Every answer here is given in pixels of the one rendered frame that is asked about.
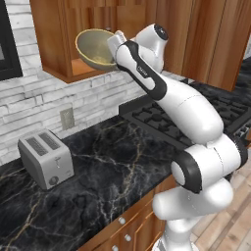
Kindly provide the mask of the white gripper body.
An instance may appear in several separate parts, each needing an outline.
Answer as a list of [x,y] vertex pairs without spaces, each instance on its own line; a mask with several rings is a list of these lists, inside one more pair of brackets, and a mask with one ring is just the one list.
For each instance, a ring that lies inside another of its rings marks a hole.
[[126,42],[126,37],[121,30],[117,30],[114,35],[107,39],[108,47],[112,53],[112,56],[116,56],[118,48]]

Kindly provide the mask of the olive green bowl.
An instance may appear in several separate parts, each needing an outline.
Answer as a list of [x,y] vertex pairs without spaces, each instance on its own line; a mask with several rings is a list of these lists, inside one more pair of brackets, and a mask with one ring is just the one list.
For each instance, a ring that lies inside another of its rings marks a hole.
[[80,32],[75,38],[75,48],[81,60],[95,70],[114,71],[117,65],[107,43],[113,35],[99,28]]

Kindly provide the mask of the wooden base cabinet door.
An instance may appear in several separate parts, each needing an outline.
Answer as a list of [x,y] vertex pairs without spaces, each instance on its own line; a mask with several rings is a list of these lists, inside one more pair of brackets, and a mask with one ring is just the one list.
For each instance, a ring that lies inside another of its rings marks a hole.
[[123,251],[151,251],[154,242],[163,232],[163,221],[159,220],[153,210],[152,204],[146,205],[139,215],[123,230],[121,247]]
[[96,247],[93,251],[113,251],[112,246],[117,245],[119,251],[122,251],[120,237],[118,235],[109,238],[107,241]]

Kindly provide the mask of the black gas hob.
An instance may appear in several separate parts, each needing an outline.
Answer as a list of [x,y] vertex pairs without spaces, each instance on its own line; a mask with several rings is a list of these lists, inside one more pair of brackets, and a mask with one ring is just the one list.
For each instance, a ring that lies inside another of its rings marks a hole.
[[[191,86],[203,94],[217,110],[225,125],[224,133],[239,137],[247,148],[251,147],[251,100],[196,81]],[[148,95],[121,105],[119,115],[166,140],[178,150],[192,145],[191,140]]]

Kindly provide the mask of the black microwave oven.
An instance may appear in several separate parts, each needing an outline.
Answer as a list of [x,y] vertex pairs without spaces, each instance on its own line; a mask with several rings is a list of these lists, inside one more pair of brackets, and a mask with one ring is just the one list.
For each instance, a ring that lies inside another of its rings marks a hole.
[[0,0],[0,80],[23,75],[4,0]]

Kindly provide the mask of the silver toaster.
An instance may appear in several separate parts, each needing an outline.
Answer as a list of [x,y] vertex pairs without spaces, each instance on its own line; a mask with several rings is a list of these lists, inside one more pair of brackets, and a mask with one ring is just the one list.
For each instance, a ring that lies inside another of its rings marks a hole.
[[25,169],[43,190],[75,175],[69,147],[48,129],[21,137],[18,148]]

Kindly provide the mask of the open wooden wall cabinet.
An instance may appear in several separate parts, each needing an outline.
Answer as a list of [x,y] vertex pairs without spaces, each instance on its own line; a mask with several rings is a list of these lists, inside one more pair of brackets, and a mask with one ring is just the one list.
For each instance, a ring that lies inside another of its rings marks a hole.
[[86,29],[121,30],[133,38],[156,22],[157,0],[29,0],[42,69],[71,83],[100,73],[78,55],[75,38]]

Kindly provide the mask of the grey wall outlet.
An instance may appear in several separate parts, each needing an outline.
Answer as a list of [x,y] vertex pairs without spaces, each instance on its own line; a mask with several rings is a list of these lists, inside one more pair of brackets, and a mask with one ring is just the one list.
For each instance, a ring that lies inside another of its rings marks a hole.
[[67,130],[75,126],[74,111],[72,108],[60,112],[63,130]]

